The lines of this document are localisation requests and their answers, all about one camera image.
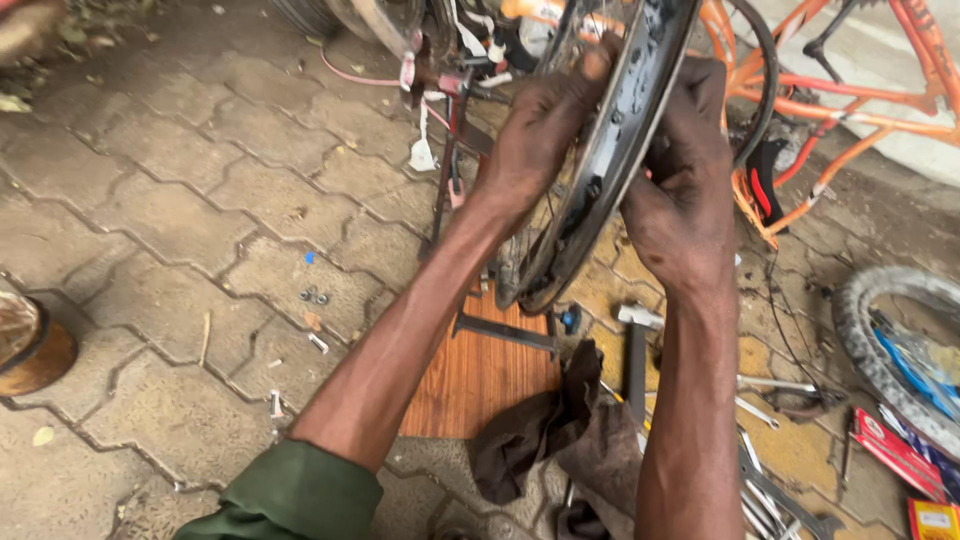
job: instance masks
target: green sleeve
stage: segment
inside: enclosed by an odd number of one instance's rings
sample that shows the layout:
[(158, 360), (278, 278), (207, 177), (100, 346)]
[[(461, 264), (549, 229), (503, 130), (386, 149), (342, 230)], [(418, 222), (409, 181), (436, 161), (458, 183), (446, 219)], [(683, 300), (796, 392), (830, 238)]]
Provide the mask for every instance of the green sleeve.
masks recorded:
[(281, 441), (174, 540), (365, 540), (383, 488), (370, 471), (308, 443)]

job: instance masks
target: forearm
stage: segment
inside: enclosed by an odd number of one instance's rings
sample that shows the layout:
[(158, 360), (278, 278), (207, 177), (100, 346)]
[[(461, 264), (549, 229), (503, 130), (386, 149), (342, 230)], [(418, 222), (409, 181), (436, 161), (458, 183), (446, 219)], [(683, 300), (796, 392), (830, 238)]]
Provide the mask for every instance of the forearm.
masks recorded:
[(465, 289), (513, 219), (481, 200), (465, 205), (406, 291), (318, 390), (290, 438), (376, 472)]
[(637, 540), (743, 538), (734, 397), (737, 301), (667, 295), (653, 429), (636, 495)]

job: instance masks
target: black tire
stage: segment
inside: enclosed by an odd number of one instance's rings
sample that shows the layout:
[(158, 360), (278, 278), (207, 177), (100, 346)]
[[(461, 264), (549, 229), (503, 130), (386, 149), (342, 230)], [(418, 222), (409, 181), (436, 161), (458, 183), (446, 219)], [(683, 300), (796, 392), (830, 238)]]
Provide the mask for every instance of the black tire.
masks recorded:
[(912, 298), (960, 327), (960, 284), (906, 266), (854, 274), (833, 294), (833, 326), (857, 371), (907, 425), (953, 460), (960, 460), (960, 425), (922, 396), (874, 335), (870, 304), (881, 294)]
[(763, 90), (759, 103), (756, 104), (756, 114), (747, 129), (747, 137), (740, 143), (733, 153), (733, 168), (741, 168), (747, 161), (756, 146), (763, 140), (767, 132), (767, 125), (774, 115), (774, 102), (777, 100), (777, 81), (780, 76), (780, 63), (777, 57), (777, 42), (770, 27), (763, 20), (760, 12), (747, 0), (725, 0), (737, 8), (743, 17), (750, 23), (750, 28), (756, 36), (758, 48), (763, 55)]
[(343, 26), (325, 0), (271, 0), (271, 3), (305, 36), (330, 37)]

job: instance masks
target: hammer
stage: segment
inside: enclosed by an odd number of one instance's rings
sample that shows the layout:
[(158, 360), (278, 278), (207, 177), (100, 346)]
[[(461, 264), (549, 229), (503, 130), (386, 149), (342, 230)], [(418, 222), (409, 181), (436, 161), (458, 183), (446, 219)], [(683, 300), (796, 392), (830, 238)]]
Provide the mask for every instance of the hammer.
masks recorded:
[(642, 421), (646, 416), (647, 331), (663, 328), (663, 317), (646, 307), (635, 304), (620, 306), (617, 320), (630, 327), (627, 336), (627, 360), (624, 362), (623, 399), (630, 403), (634, 418)]

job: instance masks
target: stone pavement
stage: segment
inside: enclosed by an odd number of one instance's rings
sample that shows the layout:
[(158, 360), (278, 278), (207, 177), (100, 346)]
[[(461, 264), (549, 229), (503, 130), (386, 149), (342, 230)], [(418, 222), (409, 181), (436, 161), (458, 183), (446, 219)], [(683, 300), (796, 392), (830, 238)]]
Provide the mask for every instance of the stone pavement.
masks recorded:
[[(13, 516), (0, 524), (4, 538), (168, 538), (211, 511), (282, 429), (267, 412), (270, 389), (300, 410), (416, 271), (437, 179), (404, 165), (415, 125), (392, 89), (337, 78), (317, 47), (264, 7), (238, 0), (218, 16), (204, 2), (178, 6), (152, 23), (158, 42), (134, 38), (65, 66), (36, 114), (0, 116), (0, 288), (30, 293), (80, 341), (62, 380), (0, 406), (0, 505)], [(346, 32), (328, 56), (365, 76), (396, 70)], [(487, 127), (505, 112), (474, 111)], [(794, 203), (824, 166), (812, 161), (787, 192)], [(781, 238), (778, 256), (740, 220), (741, 372), (803, 380), (792, 348), (821, 380), (870, 406), (833, 335), (825, 292), (877, 262), (958, 278), (960, 195), (876, 155), (853, 169)], [(308, 251), (318, 254), (312, 264)], [(789, 303), (775, 301), (789, 343), (763, 279), (771, 260)], [(297, 294), (308, 284), (331, 293), (313, 307), (326, 356), (305, 339)], [(611, 306), (625, 299), (665, 309), (614, 218), (564, 301), (588, 312), (581, 334), (606, 352), (604, 378), (615, 387), (623, 329)], [(847, 524), (837, 538), (907, 535), (909, 491), (872, 457), (858, 452), (850, 491), (839, 488), (844, 411), (802, 425), (780, 418), (777, 432), (740, 420), (772, 476)], [(34, 447), (44, 426), (54, 439)], [(373, 536), (398, 540), (448, 523), (493, 538), (552, 538), (565, 484), (554, 462), (538, 464), (526, 497), (494, 506), (470, 479), (464, 441), (404, 437), (378, 478), (386, 495)]]

